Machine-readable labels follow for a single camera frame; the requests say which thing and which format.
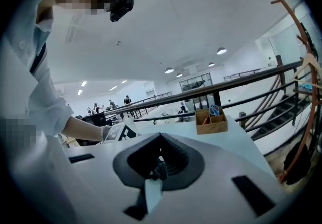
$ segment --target black rectangle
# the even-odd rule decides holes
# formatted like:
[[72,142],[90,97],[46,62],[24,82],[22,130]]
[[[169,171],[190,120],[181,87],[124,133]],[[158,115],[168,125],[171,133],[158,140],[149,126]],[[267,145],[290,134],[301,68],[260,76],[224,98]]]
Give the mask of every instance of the black rectangle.
[[83,154],[83,155],[69,157],[69,160],[71,163],[75,163],[75,162],[88,160],[91,158],[94,158],[94,156],[92,154]]
[[234,177],[232,180],[258,217],[275,206],[247,176]]

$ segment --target neck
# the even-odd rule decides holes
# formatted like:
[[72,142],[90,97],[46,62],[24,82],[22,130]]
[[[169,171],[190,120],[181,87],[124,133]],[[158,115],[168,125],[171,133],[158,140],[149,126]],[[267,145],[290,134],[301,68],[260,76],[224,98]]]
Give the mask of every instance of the neck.
[[36,24],[42,20],[43,13],[56,4],[56,0],[42,0],[38,4]]

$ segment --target white table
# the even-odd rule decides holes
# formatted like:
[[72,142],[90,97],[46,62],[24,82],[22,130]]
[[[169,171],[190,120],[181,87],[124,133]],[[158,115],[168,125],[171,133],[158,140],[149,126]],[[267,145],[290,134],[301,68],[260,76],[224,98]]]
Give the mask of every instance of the white table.
[[244,157],[261,170],[275,176],[266,159],[246,132],[232,117],[227,116],[227,120],[228,132],[222,133],[197,135],[195,121],[166,125],[147,125],[139,133],[168,133],[216,145]]

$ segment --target shirt button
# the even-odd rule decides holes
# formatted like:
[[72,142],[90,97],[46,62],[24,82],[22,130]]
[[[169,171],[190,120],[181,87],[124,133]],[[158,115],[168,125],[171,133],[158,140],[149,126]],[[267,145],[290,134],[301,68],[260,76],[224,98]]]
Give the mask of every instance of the shirt button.
[[24,49],[24,48],[25,48],[25,46],[26,46],[26,42],[25,42],[24,40],[21,40],[21,41],[19,42],[19,48],[22,50],[22,49]]

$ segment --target forearm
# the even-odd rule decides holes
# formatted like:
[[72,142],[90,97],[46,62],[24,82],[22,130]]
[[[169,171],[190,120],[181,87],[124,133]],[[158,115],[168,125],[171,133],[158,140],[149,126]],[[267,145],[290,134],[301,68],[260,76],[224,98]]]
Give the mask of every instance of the forearm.
[[81,140],[102,141],[101,128],[70,117],[62,134]]

